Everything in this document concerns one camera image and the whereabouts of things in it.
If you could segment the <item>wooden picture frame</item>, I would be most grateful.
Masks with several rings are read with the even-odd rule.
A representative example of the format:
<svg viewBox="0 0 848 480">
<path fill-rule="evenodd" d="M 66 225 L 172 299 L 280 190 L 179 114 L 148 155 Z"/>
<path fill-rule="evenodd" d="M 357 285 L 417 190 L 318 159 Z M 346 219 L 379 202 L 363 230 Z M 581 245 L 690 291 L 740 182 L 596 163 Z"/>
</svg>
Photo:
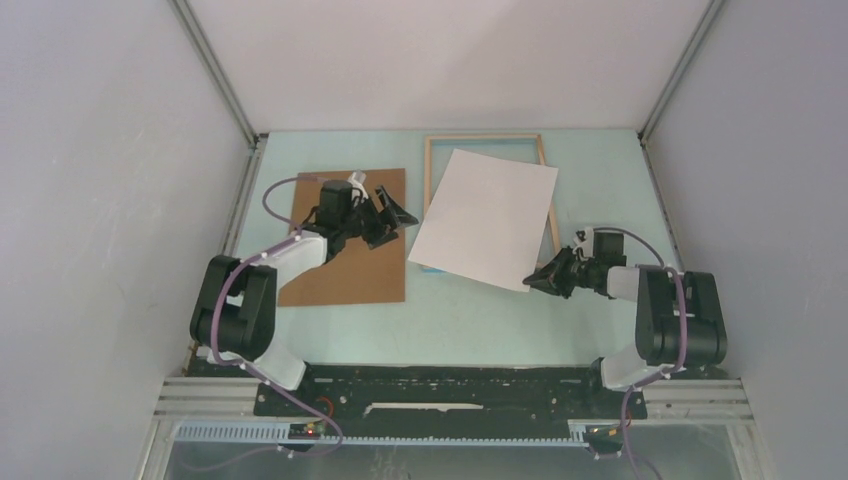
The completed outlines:
<svg viewBox="0 0 848 480">
<path fill-rule="evenodd" d="M 436 144 L 451 143 L 529 143 L 535 149 L 536 163 L 548 166 L 542 135 L 538 133 L 459 133 L 459 134 L 435 134 L 428 135 L 424 139 L 424 180 L 423 180 L 423 215 L 426 216 L 434 195 L 433 183 L 433 147 Z M 550 233 L 551 253 L 557 254 L 561 248 L 561 236 L 558 219 L 553 200 L 548 209 L 547 227 Z M 426 273 L 445 273 L 430 266 L 421 265 L 421 270 Z"/>
</svg>

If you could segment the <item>hot air balloon photo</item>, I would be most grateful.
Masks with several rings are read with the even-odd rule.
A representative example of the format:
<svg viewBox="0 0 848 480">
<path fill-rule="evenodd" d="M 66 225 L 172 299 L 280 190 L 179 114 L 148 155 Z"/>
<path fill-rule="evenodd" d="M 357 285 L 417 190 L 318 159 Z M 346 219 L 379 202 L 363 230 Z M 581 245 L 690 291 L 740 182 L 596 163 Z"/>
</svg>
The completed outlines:
<svg viewBox="0 0 848 480">
<path fill-rule="evenodd" d="M 527 292 L 535 272 L 558 169 L 455 149 L 408 260 L 471 280 Z"/>
</svg>

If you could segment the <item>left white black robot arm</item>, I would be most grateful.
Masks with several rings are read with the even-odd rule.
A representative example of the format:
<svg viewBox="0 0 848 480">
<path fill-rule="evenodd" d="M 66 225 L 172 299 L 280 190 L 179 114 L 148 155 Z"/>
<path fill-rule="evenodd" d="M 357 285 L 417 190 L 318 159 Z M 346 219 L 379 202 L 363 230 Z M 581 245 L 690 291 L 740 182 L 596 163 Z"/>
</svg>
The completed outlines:
<svg viewBox="0 0 848 480">
<path fill-rule="evenodd" d="M 350 239 L 376 249 L 419 222 L 383 186 L 369 194 L 365 179 L 362 171 L 344 180 L 319 178 L 318 200 L 305 220 L 290 221 L 287 237 L 250 257 L 213 257 L 195 303 L 191 338 L 210 348 L 214 363 L 279 387 L 277 402 L 292 416 L 312 411 L 316 390 L 303 381 L 306 361 L 276 332 L 279 288 L 334 260 Z"/>
</svg>

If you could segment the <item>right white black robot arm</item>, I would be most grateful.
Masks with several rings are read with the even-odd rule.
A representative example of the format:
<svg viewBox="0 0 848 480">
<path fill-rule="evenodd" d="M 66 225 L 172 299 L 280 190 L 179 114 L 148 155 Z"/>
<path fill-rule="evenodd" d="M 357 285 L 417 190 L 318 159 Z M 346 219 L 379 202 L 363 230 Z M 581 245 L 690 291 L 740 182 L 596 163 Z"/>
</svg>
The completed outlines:
<svg viewBox="0 0 848 480">
<path fill-rule="evenodd" d="M 585 228 L 547 264 L 524 278 L 533 290 L 568 299 L 591 290 L 636 307 L 634 341 L 597 363 L 600 379 L 581 392 L 585 411 L 606 418 L 622 403 L 620 391 L 640 389 L 686 369 L 721 364 L 728 337 L 715 277 L 680 272 L 658 258 L 631 265 L 625 240 L 638 235 L 618 227 Z"/>
</svg>

